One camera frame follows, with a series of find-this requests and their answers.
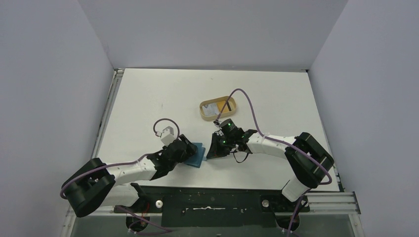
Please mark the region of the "teal leather card holder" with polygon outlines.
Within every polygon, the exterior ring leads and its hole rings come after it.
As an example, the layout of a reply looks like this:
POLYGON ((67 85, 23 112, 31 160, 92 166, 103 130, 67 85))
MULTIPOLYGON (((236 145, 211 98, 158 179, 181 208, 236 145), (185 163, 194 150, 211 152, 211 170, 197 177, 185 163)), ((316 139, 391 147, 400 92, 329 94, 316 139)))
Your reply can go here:
POLYGON ((194 168, 200 168, 202 162, 206 160, 206 157, 205 157, 206 148, 203 146, 202 143, 193 143, 193 144, 197 146, 197 152, 195 155, 191 156, 186 161, 184 161, 183 164, 194 167, 194 168))

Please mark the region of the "beige oval plastic tray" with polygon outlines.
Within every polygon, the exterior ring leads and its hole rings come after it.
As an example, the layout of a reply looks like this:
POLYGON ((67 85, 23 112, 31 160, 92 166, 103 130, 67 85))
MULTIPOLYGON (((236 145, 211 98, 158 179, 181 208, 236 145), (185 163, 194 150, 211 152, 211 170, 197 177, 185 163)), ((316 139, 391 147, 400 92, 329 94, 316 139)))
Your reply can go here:
POLYGON ((235 114, 237 103, 234 98, 223 96, 201 102, 199 109, 203 120, 212 121, 235 114))

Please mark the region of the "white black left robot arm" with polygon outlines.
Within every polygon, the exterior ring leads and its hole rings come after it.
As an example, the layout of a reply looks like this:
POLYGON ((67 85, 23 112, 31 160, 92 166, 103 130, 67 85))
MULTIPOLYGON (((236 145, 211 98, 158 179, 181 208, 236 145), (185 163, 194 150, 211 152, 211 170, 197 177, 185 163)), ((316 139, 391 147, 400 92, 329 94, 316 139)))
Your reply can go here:
POLYGON ((180 135, 161 150, 144 154, 135 161, 106 164, 100 158, 93 158, 63 183, 60 196, 69 202, 77 217, 88 216, 106 206, 140 212, 148 199, 137 182, 162 178, 201 151, 201 143, 192 143, 180 135))

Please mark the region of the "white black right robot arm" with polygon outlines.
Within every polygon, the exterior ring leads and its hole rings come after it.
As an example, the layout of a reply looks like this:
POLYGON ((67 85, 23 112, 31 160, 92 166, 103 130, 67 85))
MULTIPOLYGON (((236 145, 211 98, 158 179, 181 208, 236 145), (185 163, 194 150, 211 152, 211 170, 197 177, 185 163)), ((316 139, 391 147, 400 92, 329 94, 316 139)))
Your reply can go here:
POLYGON ((311 189, 323 185, 325 177, 331 178, 329 170, 334 166, 333 157, 307 132, 295 137, 263 135, 258 130, 243 130, 231 119, 218 124, 219 130, 211 137, 208 159, 222 158, 237 152, 265 154, 289 162, 294 177, 282 188, 278 204, 290 211, 297 200, 311 189))

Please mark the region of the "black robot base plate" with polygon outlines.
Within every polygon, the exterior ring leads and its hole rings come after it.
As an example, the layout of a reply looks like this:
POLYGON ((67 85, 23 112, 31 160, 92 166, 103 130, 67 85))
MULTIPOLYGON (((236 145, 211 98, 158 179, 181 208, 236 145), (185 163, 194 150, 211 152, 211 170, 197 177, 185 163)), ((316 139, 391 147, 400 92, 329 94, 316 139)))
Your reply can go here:
POLYGON ((308 198, 289 201, 279 190, 206 189, 140 186, 131 183, 101 192, 103 201, 88 198, 76 208, 77 217, 85 217, 101 207, 112 207, 128 214, 127 228, 142 231, 150 217, 161 218, 155 227, 164 233, 187 227, 241 227, 279 225, 295 230, 299 213, 308 212, 308 198))

